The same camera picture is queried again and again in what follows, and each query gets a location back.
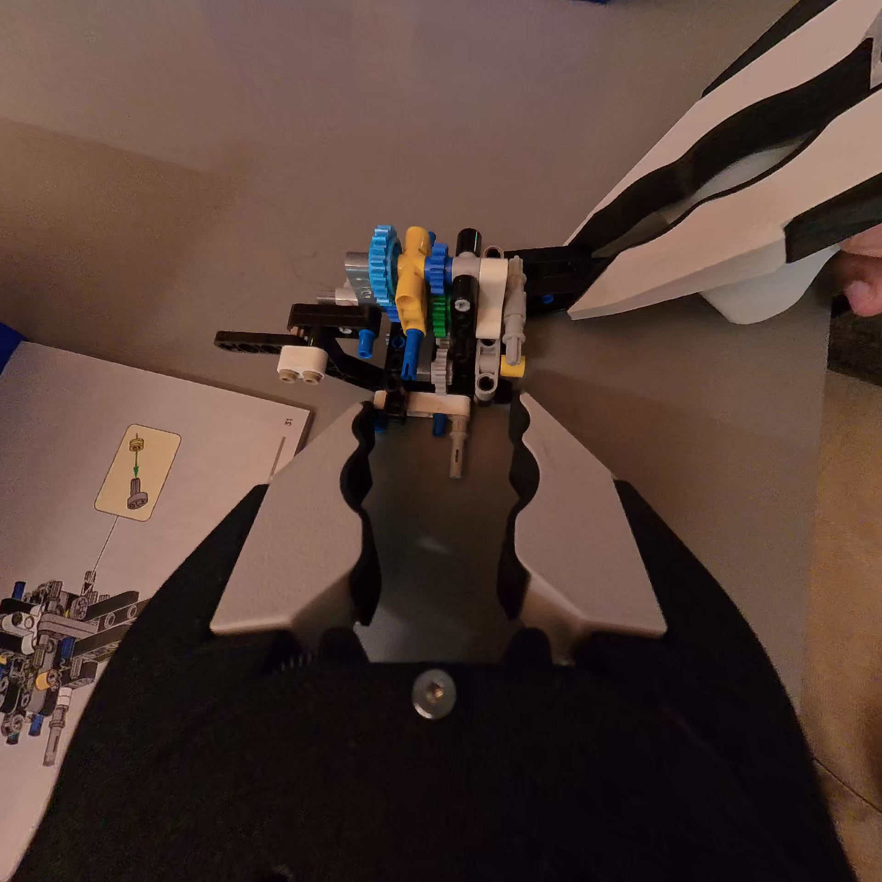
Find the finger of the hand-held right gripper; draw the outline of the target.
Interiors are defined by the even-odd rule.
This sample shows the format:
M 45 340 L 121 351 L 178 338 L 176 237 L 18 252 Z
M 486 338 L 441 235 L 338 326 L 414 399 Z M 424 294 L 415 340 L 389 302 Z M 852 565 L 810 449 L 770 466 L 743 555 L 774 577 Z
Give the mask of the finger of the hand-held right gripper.
M 718 175 L 795 143 L 880 85 L 880 2 L 798 2 L 593 209 L 568 244 L 598 254 Z
M 634 311 L 749 281 L 786 263 L 785 227 L 836 204 L 880 204 L 881 103 L 860 102 L 754 181 L 689 209 L 617 255 L 570 308 L 572 320 Z

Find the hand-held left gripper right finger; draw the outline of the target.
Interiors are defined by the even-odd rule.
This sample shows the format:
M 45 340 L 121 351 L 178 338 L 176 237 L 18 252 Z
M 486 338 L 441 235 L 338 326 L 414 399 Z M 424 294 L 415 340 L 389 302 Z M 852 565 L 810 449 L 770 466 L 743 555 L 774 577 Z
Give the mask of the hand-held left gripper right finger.
M 516 502 L 498 564 L 509 620 L 544 634 L 558 665 L 596 633 L 666 634 L 612 472 L 530 394 L 512 401 L 509 437 Z

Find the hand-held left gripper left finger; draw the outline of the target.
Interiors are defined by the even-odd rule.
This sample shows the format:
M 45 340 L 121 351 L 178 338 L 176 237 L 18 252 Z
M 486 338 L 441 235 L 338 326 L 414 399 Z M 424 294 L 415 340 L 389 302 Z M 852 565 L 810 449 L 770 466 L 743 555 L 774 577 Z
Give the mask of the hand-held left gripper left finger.
M 289 631 L 320 639 L 369 625 L 380 564 L 364 501 L 372 488 L 373 406 L 351 406 L 269 482 L 226 582 L 218 636 Z

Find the black lego beam subassembly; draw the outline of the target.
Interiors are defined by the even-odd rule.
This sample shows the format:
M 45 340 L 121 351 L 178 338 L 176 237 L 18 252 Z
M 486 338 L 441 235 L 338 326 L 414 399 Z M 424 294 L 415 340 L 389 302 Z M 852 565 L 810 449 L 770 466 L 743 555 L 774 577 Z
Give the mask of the black lego beam subassembly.
M 503 255 L 522 260 L 527 319 L 567 311 L 603 268 L 589 249 L 572 245 L 510 249 Z

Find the multicoloured lego gear assembly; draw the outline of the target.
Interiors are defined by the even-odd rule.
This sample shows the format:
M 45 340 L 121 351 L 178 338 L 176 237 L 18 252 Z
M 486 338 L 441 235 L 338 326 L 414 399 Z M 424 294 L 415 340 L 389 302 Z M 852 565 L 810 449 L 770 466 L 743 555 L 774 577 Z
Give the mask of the multicoloured lego gear assembly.
M 425 227 L 400 237 L 379 225 L 345 270 L 334 292 L 291 306 L 284 333 L 219 331 L 215 347 L 275 357 L 284 383 L 331 378 L 368 391 L 380 430 L 430 419 L 459 479 L 472 407 L 502 401 L 526 373 L 524 260 L 483 247 L 472 228 L 450 250 Z

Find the lego instruction booklet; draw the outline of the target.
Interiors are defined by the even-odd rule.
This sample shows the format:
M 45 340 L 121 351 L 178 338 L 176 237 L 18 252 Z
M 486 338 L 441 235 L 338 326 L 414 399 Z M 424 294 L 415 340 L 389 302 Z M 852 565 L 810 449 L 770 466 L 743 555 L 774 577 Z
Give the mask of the lego instruction booklet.
M 2 880 L 174 570 L 301 445 L 300 407 L 34 343 L 2 371 Z

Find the person's right hand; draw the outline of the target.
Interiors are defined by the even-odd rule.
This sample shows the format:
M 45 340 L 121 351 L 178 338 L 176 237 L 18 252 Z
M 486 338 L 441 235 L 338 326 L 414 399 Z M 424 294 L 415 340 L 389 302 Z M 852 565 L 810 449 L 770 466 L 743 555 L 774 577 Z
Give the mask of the person's right hand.
M 881 225 L 848 238 L 835 259 L 835 276 L 851 311 L 881 314 Z

